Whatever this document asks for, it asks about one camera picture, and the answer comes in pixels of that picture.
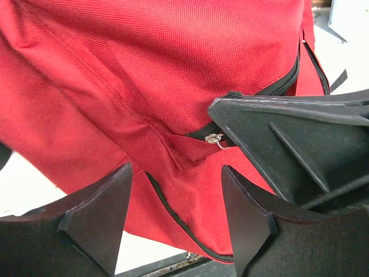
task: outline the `metal zipper slider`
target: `metal zipper slider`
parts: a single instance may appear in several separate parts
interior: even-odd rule
[[[223,138],[223,136],[224,136],[223,134],[210,134],[210,135],[205,137],[205,141],[207,143],[210,143],[210,144],[217,144],[220,149],[226,150],[226,149],[228,149],[228,147],[223,147],[220,144],[221,139]]]

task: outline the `brown object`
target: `brown object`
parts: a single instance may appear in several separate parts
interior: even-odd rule
[[[312,0],[313,7],[330,7],[332,0]]]

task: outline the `zipper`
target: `zipper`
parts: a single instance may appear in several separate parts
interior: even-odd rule
[[[223,263],[233,263],[234,262],[233,255],[220,255],[220,254],[216,253],[215,251],[212,251],[210,248],[205,246],[201,241],[199,241],[196,238],[196,236],[194,235],[194,233],[192,233],[192,231],[187,226],[187,224],[185,224],[185,222],[181,220],[179,215],[170,207],[167,199],[165,198],[164,193],[160,189],[159,183],[149,173],[147,173],[147,172],[145,172],[145,173],[146,173],[146,176],[148,177],[151,185],[153,186],[153,188],[156,192],[156,195],[159,197],[162,205],[167,210],[169,215],[182,228],[182,230],[185,231],[187,233],[187,235],[189,235],[189,237],[198,245],[198,247],[200,247],[201,250],[204,251],[204,253],[206,253],[209,257],[211,257],[215,260],[218,260],[218,261],[223,262]]]
[[[296,82],[300,69],[300,54],[298,54],[292,69],[281,79],[258,92],[257,95],[284,96],[291,86]],[[241,99],[242,94],[237,91],[230,91],[223,96],[227,99]],[[202,129],[186,135],[193,139],[205,141],[209,144],[217,144],[220,149],[225,150],[229,147],[236,146],[235,143],[219,128],[215,122],[207,124]]]
[[[329,95],[330,89],[329,89],[329,82],[328,82],[328,78],[326,76],[326,74],[324,74],[324,71],[321,67],[321,65],[318,62],[317,57],[315,56],[314,52],[312,51],[312,49],[310,48],[309,44],[307,44],[306,40],[303,39],[302,43],[305,46],[305,49],[307,51],[307,54],[309,55],[312,64],[315,67],[315,71],[317,72],[319,79],[321,81],[321,84],[323,86],[323,91],[325,95]]]

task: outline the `red bag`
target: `red bag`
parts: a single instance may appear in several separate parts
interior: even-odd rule
[[[270,189],[207,108],[329,93],[310,0],[2,0],[0,34],[0,141],[66,193],[131,162],[126,231],[223,262],[221,166]]]

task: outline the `silver zipper pull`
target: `silver zipper pull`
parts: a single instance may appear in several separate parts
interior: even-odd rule
[[[223,147],[220,144],[222,137],[223,134],[210,134],[205,137],[205,141],[209,144],[217,144],[221,149],[226,150],[228,147]]]

